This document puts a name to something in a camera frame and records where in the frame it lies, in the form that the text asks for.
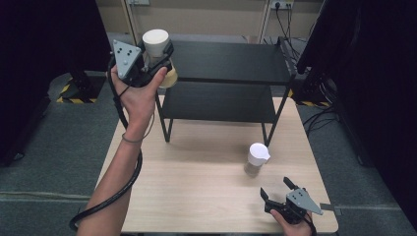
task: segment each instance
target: shelf surface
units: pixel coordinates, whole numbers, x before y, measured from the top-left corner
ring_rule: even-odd
[[[162,105],[165,118],[272,123],[269,86],[178,82]]]
[[[290,74],[279,46],[173,41],[178,81],[287,86]]]

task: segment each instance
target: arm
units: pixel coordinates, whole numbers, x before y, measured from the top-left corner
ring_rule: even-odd
[[[127,140],[139,141],[144,137],[155,109],[156,90],[162,83],[166,71],[166,68],[161,68],[146,87],[128,88],[121,96],[122,103],[129,114],[129,126],[125,133]],[[117,77],[116,67],[111,70],[111,78],[118,93],[127,87]],[[135,170],[141,145],[142,142],[121,141],[109,167],[92,194],[87,208],[107,200],[129,181]],[[130,196],[131,190],[112,205],[86,217],[80,223],[77,235],[120,235]]]
[[[312,235],[312,230],[310,226],[305,222],[301,221],[299,224],[289,224],[287,221],[285,221],[284,217],[282,215],[272,209],[270,211],[270,214],[275,218],[276,222],[278,222],[284,231],[285,236],[310,236]]]

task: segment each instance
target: hand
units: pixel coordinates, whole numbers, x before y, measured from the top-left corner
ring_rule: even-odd
[[[312,213],[309,211],[307,213],[309,214],[310,218],[312,218]],[[287,221],[285,221],[284,217],[282,217],[282,215],[275,209],[272,209],[270,211],[270,214],[282,226],[285,236],[312,235],[312,230],[306,221],[302,220],[299,224],[289,224]]]
[[[155,74],[150,83],[143,88],[128,88],[120,97],[123,106],[129,114],[129,126],[137,122],[148,122],[155,108],[156,90],[162,83],[167,68],[162,67]],[[122,93],[127,85],[117,76],[117,66],[111,69],[111,79],[118,94]]]

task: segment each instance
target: gray carpet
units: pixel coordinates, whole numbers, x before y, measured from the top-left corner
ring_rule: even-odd
[[[108,83],[96,103],[55,102],[69,78],[52,82],[52,102],[25,158],[0,168],[0,235],[74,235],[68,222],[94,189],[118,117]],[[302,121],[321,112],[297,108]],[[325,118],[337,117],[330,113]],[[417,235],[378,171],[358,163],[339,122],[311,132],[309,141],[337,212],[338,235]]]

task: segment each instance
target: power outlet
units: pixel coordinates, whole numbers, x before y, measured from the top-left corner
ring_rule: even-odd
[[[278,10],[288,10],[292,9],[294,6],[294,1],[291,0],[280,0],[280,1],[272,1],[270,4],[271,9],[276,9],[275,4],[279,3],[279,9]]]

